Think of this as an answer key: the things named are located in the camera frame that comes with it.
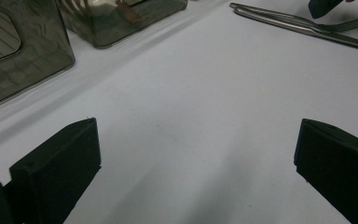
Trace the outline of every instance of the fork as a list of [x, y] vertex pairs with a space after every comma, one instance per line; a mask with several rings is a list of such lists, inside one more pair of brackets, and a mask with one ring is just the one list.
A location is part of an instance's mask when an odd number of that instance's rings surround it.
[[298, 25], [306, 26], [310, 29], [318, 29], [319, 31], [322, 31], [322, 32], [339, 33], [339, 32], [345, 32], [345, 31], [349, 31], [349, 30], [358, 28], [358, 19], [354, 20], [354, 21], [343, 22], [340, 24], [325, 25], [325, 24], [318, 24], [313, 21], [309, 21], [302, 17], [285, 14], [285, 13], [277, 12], [277, 11], [271, 11], [271, 10], [267, 10], [267, 9], [263, 9], [263, 8], [259, 8], [259, 7], [250, 7], [250, 6], [241, 5], [238, 3], [231, 3], [229, 6], [232, 8], [235, 8], [235, 7], [239, 8], [239, 9], [245, 8], [245, 9], [252, 10], [252, 11], [255, 11], [258, 13], [263, 13], [267, 16], [274, 17], [275, 19], [278, 19], [281, 21], [290, 21], [290, 22], [296, 23]]
[[335, 41], [344, 45], [358, 48], [358, 39], [353, 37], [349, 37], [346, 35], [339, 35], [337, 33], [332, 33], [332, 32], [321, 32], [314, 28], [309, 28], [303, 25], [295, 24], [290, 21], [279, 20], [276, 17], [270, 17], [264, 13], [255, 12], [244, 7], [242, 8], [235, 7], [234, 12], [243, 17], [253, 19], [256, 21], [262, 21], [264, 23], [282, 27], [284, 29], [295, 31], [303, 35], [316, 36], [316, 37], [320, 37], [323, 39]]

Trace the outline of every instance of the white table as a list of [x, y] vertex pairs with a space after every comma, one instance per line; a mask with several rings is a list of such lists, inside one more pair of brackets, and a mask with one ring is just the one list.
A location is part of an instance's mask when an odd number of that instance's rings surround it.
[[[310, 18], [305, 0], [238, 0]], [[358, 0], [318, 21], [358, 17]], [[357, 36], [358, 31], [349, 35]], [[303, 118], [358, 136], [358, 49], [237, 16], [228, 1], [94, 49], [0, 105], [0, 181], [72, 122], [95, 117], [102, 170], [66, 224], [349, 223], [296, 172]]]

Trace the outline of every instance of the white tablecloth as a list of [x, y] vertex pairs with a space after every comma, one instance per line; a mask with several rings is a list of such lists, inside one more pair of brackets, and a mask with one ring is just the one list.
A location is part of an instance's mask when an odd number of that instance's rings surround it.
[[[310, 18], [305, 0], [239, 0]], [[296, 172], [303, 118], [358, 136], [358, 49], [188, 8], [0, 105], [0, 181], [72, 122], [98, 121], [102, 169], [66, 224], [348, 223]], [[320, 22], [358, 17], [358, 0]], [[357, 36], [358, 30], [348, 35]]]

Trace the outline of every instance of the dark tinted container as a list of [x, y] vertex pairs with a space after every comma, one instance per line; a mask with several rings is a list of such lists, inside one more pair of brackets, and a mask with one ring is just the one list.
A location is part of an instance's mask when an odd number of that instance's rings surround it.
[[187, 0], [58, 0], [68, 29], [95, 48], [118, 40], [183, 10]]
[[0, 102], [74, 62], [55, 0], [0, 0]]

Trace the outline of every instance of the silverware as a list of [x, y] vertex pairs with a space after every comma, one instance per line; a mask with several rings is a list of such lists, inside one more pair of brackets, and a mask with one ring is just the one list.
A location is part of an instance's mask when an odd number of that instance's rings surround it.
[[349, 30], [358, 28], [358, 19], [354, 20], [354, 21], [347, 21], [347, 22], [339, 23], [339, 24], [326, 25], [326, 24], [319, 24], [319, 23], [316, 23], [313, 21], [309, 21], [302, 17], [285, 14], [282, 12], [267, 10], [267, 9], [259, 8], [259, 7], [250, 7], [250, 6], [241, 5], [238, 3], [231, 3], [229, 6], [232, 8], [235, 8], [235, 7], [245, 8], [245, 9], [257, 12], [257, 13], [263, 13], [270, 17], [276, 17], [276, 19], [279, 19], [279, 20], [290, 21], [290, 22], [296, 23], [298, 25], [303, 25], [303, 26], [306, 26], [309, 28], [318, 29], [319, 31], [322, 31], [322, 32], [338, 33], [338, 32], [345, 32], [345, 31], [349, 31]]
[[317, 36], [317, 37], [320, 37], [323, 39], [332, 40], [332, 41], [335, 41], [335, 42], [338, 42], [341, 44], [345, 44], [345, 45], [349, 45], [349, 46], [358, 48], [358, 39], [356, 39], [356, 38], [352, 38], [352, 37], [345, 36], [345, 35], [339, 35], [339, 34], [335, 34], [335, 33], [321, 32], [316, 29], [311, 29], [311, 28], [303, 26], [303, 25], [291, 23], [289, 21], [276, 20], [276, 18], [266, 16], [265, 14], [262, 14], [262, 13], [254, 12], [252, 10], [249, 10], [249, 9], [246, 9], [243, 7], [241, 7], [241, 8], [235, 7], [234, 12], [237, 13], [238, 15], [243, 16], [243, 17], [253, 19], [256, 21], [262, 21], [264, 23], [268, 23], [271, 25], [279, 26], [279, 27], [282, 27], [287, 30], [301, 33], [303, 35]]

